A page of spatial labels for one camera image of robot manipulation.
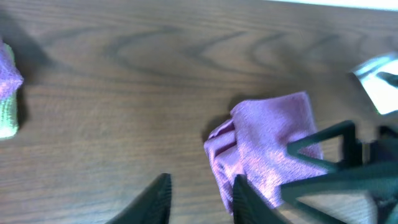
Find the green folded cloth bottom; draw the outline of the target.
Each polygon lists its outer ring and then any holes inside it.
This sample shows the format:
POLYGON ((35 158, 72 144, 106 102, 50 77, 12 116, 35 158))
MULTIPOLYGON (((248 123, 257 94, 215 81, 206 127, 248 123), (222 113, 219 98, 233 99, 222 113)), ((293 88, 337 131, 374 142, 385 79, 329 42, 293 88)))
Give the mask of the green folded cloth bottom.
POLYGON ((1 139, 9 139, 19 129, 17 120, 17 91, 11 96, 1 99, 1 139))

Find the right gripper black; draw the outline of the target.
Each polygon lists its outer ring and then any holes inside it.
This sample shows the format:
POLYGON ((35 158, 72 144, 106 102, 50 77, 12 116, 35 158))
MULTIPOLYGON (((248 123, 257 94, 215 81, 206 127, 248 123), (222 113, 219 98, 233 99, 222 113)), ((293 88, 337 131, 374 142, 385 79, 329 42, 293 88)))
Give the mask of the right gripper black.
POLYGON ((334 172, 281 185, 282 200, 288 204, 318 221, 338 224, 340 220, 299 202, 297 198, 320 192, 365 190, 376 204, 377 222, 397 224, 396 127, 380 126, 377 139, 362 144, 357 138, 354 122, 342 121, 289 143, 287 154, 306 164, 334 172), (308 156, 303 152, 311 146, 320 146, 323 158, 308 156))

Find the purple microfiber cloth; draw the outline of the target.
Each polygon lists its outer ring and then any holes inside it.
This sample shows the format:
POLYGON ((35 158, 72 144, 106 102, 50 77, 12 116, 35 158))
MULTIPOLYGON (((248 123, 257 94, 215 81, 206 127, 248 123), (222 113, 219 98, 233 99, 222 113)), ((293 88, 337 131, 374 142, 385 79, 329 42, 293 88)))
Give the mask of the purple microfiber cloth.
POLYGON ((244 100, 230 115, 204 143, 228 213, 233 212, 233 184, 238 174, 247 178, 266 205, 277 208, 283 204, 280 185, 326 173, 287 154, 288 143, 317 131, 305 92, 244 100))

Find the purple folded cloth in stack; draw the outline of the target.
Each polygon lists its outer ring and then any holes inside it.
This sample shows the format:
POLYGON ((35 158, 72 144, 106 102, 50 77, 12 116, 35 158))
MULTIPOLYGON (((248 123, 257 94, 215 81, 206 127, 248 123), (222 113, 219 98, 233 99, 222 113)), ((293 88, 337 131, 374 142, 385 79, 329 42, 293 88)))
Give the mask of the purple folded cloth in stack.
POLYGON ((1 40, 1 99, 15 93, 23 81, 21 73, 16 68, 14 52, 1 40))

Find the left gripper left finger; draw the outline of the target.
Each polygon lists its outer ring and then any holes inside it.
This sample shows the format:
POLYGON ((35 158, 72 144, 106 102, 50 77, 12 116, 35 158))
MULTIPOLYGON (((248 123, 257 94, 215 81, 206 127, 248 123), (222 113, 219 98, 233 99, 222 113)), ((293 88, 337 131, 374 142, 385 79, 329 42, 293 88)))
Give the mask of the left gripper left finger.
POLYGON ((169 224, 171 206, 172 178, 163 173, 106 224, 169 224))

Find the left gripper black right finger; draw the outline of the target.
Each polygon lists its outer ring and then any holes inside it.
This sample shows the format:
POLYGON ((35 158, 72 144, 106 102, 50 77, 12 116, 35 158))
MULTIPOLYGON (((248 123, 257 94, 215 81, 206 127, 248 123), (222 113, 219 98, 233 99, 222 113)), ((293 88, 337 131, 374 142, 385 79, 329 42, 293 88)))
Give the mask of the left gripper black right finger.
POLYGON ((234 224, 286 224, 251 188, 244 175, 237 175, 233 185, 234 224))

